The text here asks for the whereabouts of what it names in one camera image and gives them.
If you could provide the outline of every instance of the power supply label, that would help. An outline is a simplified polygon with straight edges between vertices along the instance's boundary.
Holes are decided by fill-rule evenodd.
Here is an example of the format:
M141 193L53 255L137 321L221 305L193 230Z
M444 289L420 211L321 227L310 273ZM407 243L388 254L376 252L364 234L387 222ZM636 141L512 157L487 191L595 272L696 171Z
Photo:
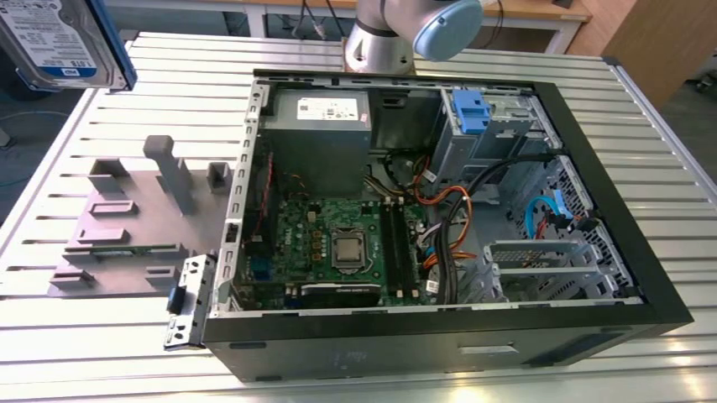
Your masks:
M61 0L0 0L0 17L33 63L54 76L94 76L98 69L93 56L61 13Z
M298 120L360 120L360 102L352 98L302 98Z

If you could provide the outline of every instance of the slotted table surface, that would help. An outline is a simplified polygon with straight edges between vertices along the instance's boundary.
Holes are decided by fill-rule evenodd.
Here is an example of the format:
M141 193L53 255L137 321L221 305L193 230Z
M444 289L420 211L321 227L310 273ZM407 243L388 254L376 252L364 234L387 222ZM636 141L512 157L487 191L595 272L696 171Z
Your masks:
M86 92L0 230L0 296L45 295L93 189L85 176L95 158L153 169L143 140L169 134L190 168L234 161L253 69L342 70L340 44L316 41L142 33L129 52L137 89ZM10 299L0 301L0 400L717 399L714 182L623 69L592 57L481 50L444 63L420 58L416 66L423 75L557 84L696 323L567 368L244 385L209 351L164 351L165 298Z

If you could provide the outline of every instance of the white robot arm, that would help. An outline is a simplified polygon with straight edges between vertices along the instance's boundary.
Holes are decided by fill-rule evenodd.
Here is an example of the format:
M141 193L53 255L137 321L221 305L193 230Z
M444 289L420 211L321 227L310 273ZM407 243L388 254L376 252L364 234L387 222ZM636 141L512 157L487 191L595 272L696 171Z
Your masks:
M465 49L484 22L479 0L361 0L346 42L346 65L365 73L407 74L415 53L447 60Z

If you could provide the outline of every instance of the cpu socket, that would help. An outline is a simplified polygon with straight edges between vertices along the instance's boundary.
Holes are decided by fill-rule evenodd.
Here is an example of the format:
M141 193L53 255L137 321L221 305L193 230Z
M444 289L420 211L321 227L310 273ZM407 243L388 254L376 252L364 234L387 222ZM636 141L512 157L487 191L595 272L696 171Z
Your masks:
M365 232L360 228L332 231L332 267L346 275L366 267Z

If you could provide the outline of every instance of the ram slot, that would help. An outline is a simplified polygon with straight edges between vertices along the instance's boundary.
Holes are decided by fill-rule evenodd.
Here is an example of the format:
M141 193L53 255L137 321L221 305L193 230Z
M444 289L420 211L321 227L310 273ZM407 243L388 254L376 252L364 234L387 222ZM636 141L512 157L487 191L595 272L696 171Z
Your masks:
M409 298L415 294L416 279L415 265L412 263L412 251L409 248L411 241L408 236L407 216L404 215L404 205L395 204L392 213L395 216L395 250L399 271L401 272L401 289L404 290L404 297Z
M396 295L401 288L401 272L396 261L396 247L395 247L395 223L392 206L389 204L381 205L380 213L381 221L381 244L384 248L384 266L387 268L387 284L389 286L389 293Z

